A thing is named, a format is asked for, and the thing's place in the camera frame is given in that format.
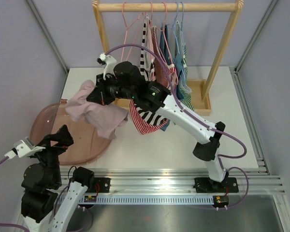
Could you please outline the pink tank top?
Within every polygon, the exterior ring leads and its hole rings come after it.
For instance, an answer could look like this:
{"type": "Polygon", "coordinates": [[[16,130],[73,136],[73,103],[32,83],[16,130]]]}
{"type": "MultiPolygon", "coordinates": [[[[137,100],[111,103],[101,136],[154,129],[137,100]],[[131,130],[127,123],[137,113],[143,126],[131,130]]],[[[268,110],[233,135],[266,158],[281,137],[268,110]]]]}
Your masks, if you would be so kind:
{"type": "Polygon", "coordinates": [[[97,129],[98,136],[105,139],[116,139],[115,130],[125,126],[129,112],[117,105],[100,105],[88,102],[86,98],[95,90],[95,84],[86,80],[79,91],[67,101],[65,109],[73,121],[84,118],[97,129]]]}

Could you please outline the red white striped tank top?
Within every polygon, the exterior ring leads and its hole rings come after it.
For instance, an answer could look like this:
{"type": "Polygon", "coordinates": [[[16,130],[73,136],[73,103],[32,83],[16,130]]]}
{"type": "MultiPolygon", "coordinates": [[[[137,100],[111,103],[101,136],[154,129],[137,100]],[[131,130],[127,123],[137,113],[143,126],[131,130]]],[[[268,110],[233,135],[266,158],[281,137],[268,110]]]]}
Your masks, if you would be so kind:
{"type": "MultiPolygon", "coordinates": [[[[177,81],[176,70],[174,65],[168,65],[162,54],[162,49],[158,45],[157,27],[148,25],[143,31],[145,32],[145,41],[142,42],[142,46],[148,47],[158,58],[156,59],[148,52],[142,51],[141,74],[145,80],[156,81],[168,89],[174,88],[177,81]]],[[[136,129],[142,135],[158,130],[165,131],[170,124],[169,119],[143,110],[134,101],[130,101],[130,115],[136,129]]]]}

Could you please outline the black white striped tank top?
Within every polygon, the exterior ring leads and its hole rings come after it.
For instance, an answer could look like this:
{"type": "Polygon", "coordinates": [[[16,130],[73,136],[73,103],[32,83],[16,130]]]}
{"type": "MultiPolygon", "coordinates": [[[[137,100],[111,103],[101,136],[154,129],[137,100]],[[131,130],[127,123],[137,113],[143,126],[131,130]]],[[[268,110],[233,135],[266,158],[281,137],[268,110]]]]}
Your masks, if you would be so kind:
{"type": "Polygon", "coordinates": [[[156,132],[168,124],[168,119],[151,111],[143,110],[134,101],[130,101],[130,116],[136,129],[142,135],[156,132]]]}

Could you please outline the pink wire hanger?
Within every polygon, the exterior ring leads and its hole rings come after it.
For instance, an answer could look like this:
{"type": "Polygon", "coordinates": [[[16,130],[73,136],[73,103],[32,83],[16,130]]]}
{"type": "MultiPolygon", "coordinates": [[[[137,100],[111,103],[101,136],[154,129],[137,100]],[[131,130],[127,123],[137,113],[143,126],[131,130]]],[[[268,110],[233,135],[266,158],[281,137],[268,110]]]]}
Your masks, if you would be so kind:
{"type": "MultiPolygon", "coordinates": [[[[128,24],[127,21],[126,21],[126,18],[125,18],[125,5],[127,3],[126,2],[123,2],[122,4],[122,10],[121,10],[121,15],[122,15],[122,18],[123,18],[123,22],[124,22],[124,25],[125,25],[125,37],[124,37],[124,43],[123,44],[126,44],[127,43],[127,37],[128,37],[128,33],[129,33],[129,29],[136,23],[136,22],[140,22],[139,26],[138,26],[138,29],[137,29],[137,32],[135,33],[134,35],[134,38],[132,40],[132,43],[135,42],[136,40],[136,36],[140,30],[140,27],[141,27],[141,24],[142,24],[142,21],[141,19],[144,17],[144,13],[141,12],[139,13],[139,15],[134,19],[134,21],[131,23],[131,24],[128,24]]],[[[131,54],[131,50],[132,50],[132,47],[130,47],[129,49],[129,52],[127,54],[127,57],[126,57],[126,60],[125,61],[128,61],[129,59],[129,56],[131,54]]],[[[121,59],[120,61],[122,62],[123,61],[123,58],[124,58],[124,54],[125,54],[125,47],[122,49],[122,52],[121,52],[121,59]]]]}
{"type": "MultiPolygon", "coordinates": [[[[153,50],[151,20],[148,15],[145,16],[143,26],[143,37],[141,46],[146,47],[151,52],[153,50]]],[[[151,53],[141,50],[140,71],[147,81],[155,81],[155,57],[151,53]]]]}
{"type": "Polygon", "coordinates": [[[167,9],[166,3],[164,3],[165,7],[165,16],[164,21],[160,27],[160,41],[158,46],[158,57],[162,61],[162,65],[156,60],[156,78],[159,83],[167,88],[171,88],[169,85],[168,78],[170,78],[172,82],[172,87],[176,87],[178,84],[177,71],[174,64],[174,59],[169,46],[169,38],[168,38],[168,25],[166,23],[167,19],[167,9]]]}

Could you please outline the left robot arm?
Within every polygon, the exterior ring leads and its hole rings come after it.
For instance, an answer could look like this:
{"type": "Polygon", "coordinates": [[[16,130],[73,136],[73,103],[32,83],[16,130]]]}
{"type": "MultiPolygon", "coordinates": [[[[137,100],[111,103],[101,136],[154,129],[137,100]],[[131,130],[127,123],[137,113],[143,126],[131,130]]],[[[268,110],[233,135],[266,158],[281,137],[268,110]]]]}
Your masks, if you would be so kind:
{"type": "Polygon", "coordinates": [[[53,212],[61,185],[59,155],[73,145],[67,125],[54,134],[46,135],[37,145],[29,138],[16,147],[19,157],[36,158],[24,172],[21,186],[21,214],[31,232],[65,232],[71,217],[85,192],[94,189],[94,172],[78,167],[70,179],[70,186],[58,211],[53,212]]]}

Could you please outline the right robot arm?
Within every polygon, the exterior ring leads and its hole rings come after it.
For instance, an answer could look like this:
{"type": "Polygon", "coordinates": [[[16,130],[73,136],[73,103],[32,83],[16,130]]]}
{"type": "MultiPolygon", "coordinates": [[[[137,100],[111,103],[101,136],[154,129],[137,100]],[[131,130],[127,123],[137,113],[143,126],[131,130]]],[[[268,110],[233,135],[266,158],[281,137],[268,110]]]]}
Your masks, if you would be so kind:
{"type": "Polygon", "coordinates": [[[114,65],[112,71],[105,68],[96,76],[96,86],[87,96],[87,101],[100,105],[109,105],[115,99],[133,100],[142,110],[157,113],[192,135],[197,141],[192,153],[204,161],[209,175],[195,181],[196,191],[218,193],[227,190],[228,173],[218,159],[224,123],[208,122],[194,111],[180,106],[170,90],[158,82],[145,80],[138,67],[129,61],[114,65]]]}

